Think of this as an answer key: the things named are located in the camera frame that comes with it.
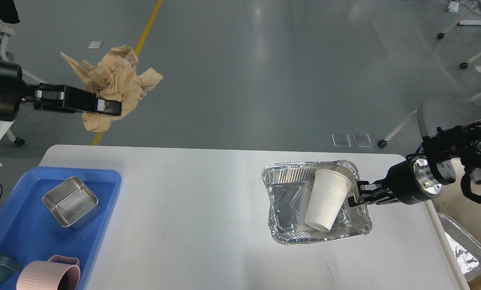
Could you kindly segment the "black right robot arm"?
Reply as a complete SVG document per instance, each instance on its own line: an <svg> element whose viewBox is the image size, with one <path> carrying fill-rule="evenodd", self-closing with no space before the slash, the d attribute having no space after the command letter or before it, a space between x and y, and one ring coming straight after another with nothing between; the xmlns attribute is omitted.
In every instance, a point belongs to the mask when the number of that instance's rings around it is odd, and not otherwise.
<svg viewBox="0 0 481 290"><path fill-rule="evenodd" d="M406 156L388 169L381 180L357 182L357 192L348 198L350 207L369 204L413 205L439 198L443 185L456 182L452 159L464 167L460 187L465 198L481 204L481 119L423 136L423 152Z"/></svg>

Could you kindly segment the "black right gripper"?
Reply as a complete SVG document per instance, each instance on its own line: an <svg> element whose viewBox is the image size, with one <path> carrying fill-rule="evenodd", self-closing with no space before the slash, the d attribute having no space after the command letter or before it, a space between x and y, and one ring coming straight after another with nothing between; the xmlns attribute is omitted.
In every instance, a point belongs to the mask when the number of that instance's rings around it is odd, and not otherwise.
<svg viewBox="0 0 481 290"><path fill-rule="evenodd" d="M391 167L385 183L382 180L374 183L359 180L357 187L360 196L347 198L350 207L399 202L413 205L439 198L442 192L442 185L433 177L428 161L421 157L407 159Z"/></svg>

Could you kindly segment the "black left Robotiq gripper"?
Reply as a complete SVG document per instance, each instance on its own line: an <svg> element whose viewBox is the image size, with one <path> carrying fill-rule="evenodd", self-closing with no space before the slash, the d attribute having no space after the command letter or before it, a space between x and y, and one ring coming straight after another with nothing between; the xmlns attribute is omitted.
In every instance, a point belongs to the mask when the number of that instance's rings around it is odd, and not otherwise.
<svg viewBox="0 0 481 290"><path fill-rule="evenodd" d="M68 85L33 85L23 81L20 65L0 60L0 121L17 117L22 101L32 101L36 110L76 113L87 112L120 116L120 101L98 98L96 94Z"/></svg>

